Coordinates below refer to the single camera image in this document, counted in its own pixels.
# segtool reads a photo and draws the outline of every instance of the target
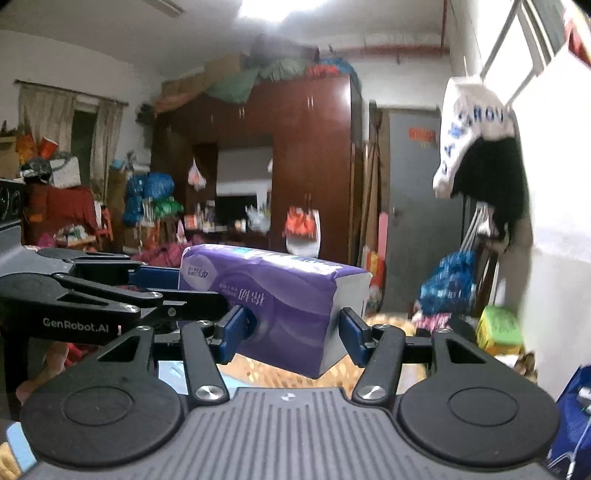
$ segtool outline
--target blue plastic bag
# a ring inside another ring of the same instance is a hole
[[[474,252],[456,252],[443,258],[419,292],[423,315],[465,313],[476,290]]]
[[[133,175],[127,181],[125,188],[125,198],[141,197],[144,194],[144,186],[146,182],[146,175]]]
[[[160,200],[174,193],[174,180],[167,173],[150,173],[144,186],[144,198]]]
[[[125,211],[123,212],[123,223],[128,226],[137,225],[144,215],[144,204],[142,197],[135,196],[127,198]]]
[[[571,480],[584,480],[591,475],[591,416],[577,400],[581,387],[591,387],[591,366],[579,368],[558,399],[560,427],[548,464],[560,478],[566,477],[569,468],[573,469]]]

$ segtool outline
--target red sign on door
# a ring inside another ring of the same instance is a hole
[[[437,133],[435,130],[424,128],[409,128],[408,139],[414,142],[435,143]]]

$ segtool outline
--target red cloth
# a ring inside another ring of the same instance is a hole
[[[85,187],[57,189],[49,187],[47,192],[47,219],[67,218],[72,224],[84,225],[88,233],[95,233],[95,199]]]
[[[312,65],[306,68],[308,77],[327,77],[331,75],[340,75],[339,69],[335,65]]]
[[[564,32],[566,33],[566,41],[569,44],[569,50],[587,65],[591,66],[591,59],[589,58],[574,21],[568,20],[566,22]]]
[[[193,245],[201,245],[202,243],[204,243],[203,239],[198,235],[195,235],[190,242],[181,245],[177,242],[173,242],[162,247],[148,248],[147,250],[134,255],[131,259],[146,262],[151,267],[178,268],[181,266],[181,257],[183,256],[185,248],[192,247]]]

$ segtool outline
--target silver screw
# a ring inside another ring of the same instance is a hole
[[[195,391],[195,396],[203,401],[216,401],[224,396],[224,391],[215,385],[202,385]]]
[[[386,396],[386,391],[379,385],[367,385],[361,387],[357,394],[364,400],[379,400]]]

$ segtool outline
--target red pipe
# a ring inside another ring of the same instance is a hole
[[[343,48],[334,52],[342,57],[363,57],[365,55],[416,55],[439,56],[449,53],[449,47],[437,45],[374,45],[358,48]]]

